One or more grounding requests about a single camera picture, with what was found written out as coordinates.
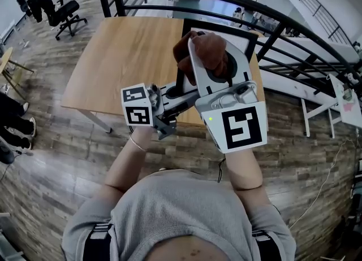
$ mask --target wooden floor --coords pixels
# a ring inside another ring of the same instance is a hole
[[[62,260],[59,245],[67,220],[99,188],[129,135],[122,118],[98,114],[114,128],[106,134],[78,112],[59,105],[79,56],[103,18],[99,0],[77,1],[78,14],[88,19],[88,25],[80,24],[75,37],[64,33],[56,41],[56,29],[31,18],[21,28],[30,46],[22,50],[15,39],[8,43],[15,46],[14,58],[35,70],[33,75],[26,73],[21,84],[30,101],[26,117],[34,116],[38,124],[33,155],[16,158],[0,184],[0,209],[12,216],[9,234],[29,260]],[[306,138],[299,100],[266,92],[266,102],[268,144],[254,152],[270,199],[291,225],[316,197],[340,145],[346,137],[355,140],[355,132],[337,124],[332,140],[327,116],[320,115],[311,120],[312,135]],[[293,227],[297,260],[316,260],[333,249],[332,231],[351,205],[354,157],[354,146],[347,141],[320,198]],[[179,128],[165,140],[155,137],[142,176],[174,166],[216,180],[221,159],[204,128]],[[1,175],[5,168],[0,164]]]

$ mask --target gray t-shirt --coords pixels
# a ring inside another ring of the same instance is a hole
[[[163,240],[193,235],[219,247],[230,260],[260,260],[254,230],[272,232],[282,260],[294,260],[296,245],[277,209],[245,213],[230,188],[183,169],[154,173],[134,185],[116,207],[86,201],[68,222],[62,247],[68,261],[83,260],[84,243],[97,223],[113,224],[111,261],[143,260]]]

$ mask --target bracelet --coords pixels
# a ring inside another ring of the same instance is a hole
[[[131,141],[133,142],[133,144],[134,144],[135,146],[137,146],[140,150],[144,151],[145,153],[147,152],[147,150],[145,150],[145,149],[143,149],[142,147],[140,147],[140,146],[133,140],[132,136],[130,136],[130,140],[131,140]]]

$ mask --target black strap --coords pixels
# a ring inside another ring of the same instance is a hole
[[[83,261],[110,261],[111,225],[97,224],[84,244]]]
[[[261,261],[282,261],[277,244],[266,232],[260,231],[254,233],[253,236],[259,247]]]

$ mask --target office chair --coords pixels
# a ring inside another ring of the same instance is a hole
[[[55,39],[59,40],[59,35],[66,28],[69,29],[70,35],[73,37],[74,32],[72,31],[71,25],[81,21],[87,23],[87,20],[86,18],[79,18],[78,15],[73,16],[74,12],[79,9],[79,4],[75,0],[71,0],[67,3],[64,3],[64,0],[58,0],[57,3],[60,3],[61,6],[55,10],[55,5],[52,0],[28,0],[28,5],[37,22],[42,21],[41,9],[43,9],[45,14],[47,14],[50,26],[56,27],[61,22],[65,22],[59,26],[60,31],[56,35]]]

